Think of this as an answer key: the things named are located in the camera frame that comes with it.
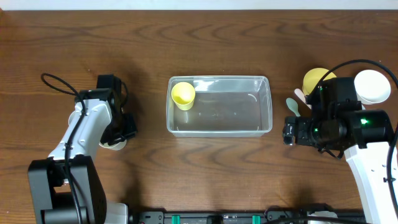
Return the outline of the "cream plastic cup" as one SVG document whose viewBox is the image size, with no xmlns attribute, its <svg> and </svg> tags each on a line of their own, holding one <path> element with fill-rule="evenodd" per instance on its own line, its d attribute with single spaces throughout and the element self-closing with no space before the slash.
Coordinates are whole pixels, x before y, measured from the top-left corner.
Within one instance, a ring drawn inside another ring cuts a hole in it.
<svg viewBox="0 0 398 224">
<path fill-rule="evenodd" d="M 104 143 L 104 144 L 99 143 L 99 145 L 101 147 L 103 147 L 105 149 L 110 149 L 110 150 L 113 150 L 113 151 L 119 151 L 119 150 L 123 149 L 126 146 L 126 144 L 127 144 L 127 140 L 122 141 L 122 142 L 118 142 L 118 143 L 113 144 L 113 145 L 109 145 L 108 143 Z"/>
</svg>

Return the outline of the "yellow plastic cup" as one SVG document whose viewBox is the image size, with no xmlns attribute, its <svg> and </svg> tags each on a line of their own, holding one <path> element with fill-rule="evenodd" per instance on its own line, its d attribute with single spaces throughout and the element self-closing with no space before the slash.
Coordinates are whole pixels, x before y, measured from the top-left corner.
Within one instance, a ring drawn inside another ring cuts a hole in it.
<svg viewBox="0 0 398 224">
<path fill-rule="evenodd" d="M 188 111 L 193 107 L 195 95 L 195 88 L 188 82 L 177 83 L 171 91 L 173 102 L 182 111 Z"/>
</svg>

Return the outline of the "grey plastic cup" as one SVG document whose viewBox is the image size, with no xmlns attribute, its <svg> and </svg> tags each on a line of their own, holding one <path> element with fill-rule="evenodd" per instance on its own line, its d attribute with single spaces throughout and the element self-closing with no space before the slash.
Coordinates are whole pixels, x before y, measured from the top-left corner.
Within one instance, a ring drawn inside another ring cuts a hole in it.
<svg viewBox="0 0 398 224">
<path fill-rule="evenodd" d="M 75 116 L 75 111 L 73 111 L 70 115 L 69 115 L 69 118 L 68 118 L 68 125 L 71 125 L 71 123 L 72 123 L 72 121 L 73 121 L 73 119 L 74 119 L 74 116 Z"/>
</svg>

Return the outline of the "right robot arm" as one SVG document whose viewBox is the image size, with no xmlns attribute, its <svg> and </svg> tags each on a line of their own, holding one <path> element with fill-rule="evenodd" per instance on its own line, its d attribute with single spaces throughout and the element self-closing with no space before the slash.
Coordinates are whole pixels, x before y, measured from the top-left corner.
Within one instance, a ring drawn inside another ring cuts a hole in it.
<svg viewBox="0 0 398 224">
<path fill-rule="evenodd" d="M 288 116 L 286 145 L 311 146 L 344 157 L 354 175 L 368 223 L 397 223 L 390 186 L 397 186 L 397 153 L 390 152 L 394 131 L 383 110 L 364 110 L 353 78 L 322 81 L 306 101 L 309 117 Z"/>
</svg>

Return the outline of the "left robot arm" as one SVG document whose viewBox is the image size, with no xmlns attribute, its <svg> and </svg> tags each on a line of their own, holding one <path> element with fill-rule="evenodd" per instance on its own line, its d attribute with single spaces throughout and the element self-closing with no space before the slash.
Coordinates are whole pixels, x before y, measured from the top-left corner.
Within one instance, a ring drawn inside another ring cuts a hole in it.
<svg viewBox="0 0 398 224">
<path fill-rule="evenodd" d="M 128 223 L 124 203 L 108 202 L 94 165 L 97 149 L 118 151 L 137 133 L 127 103 L 126 84 L 114 75 L 100 75 L 94 90 L 76 91 L 68 129 L 46 159 L 28 168 L 37 223 Z"/>
</svg>

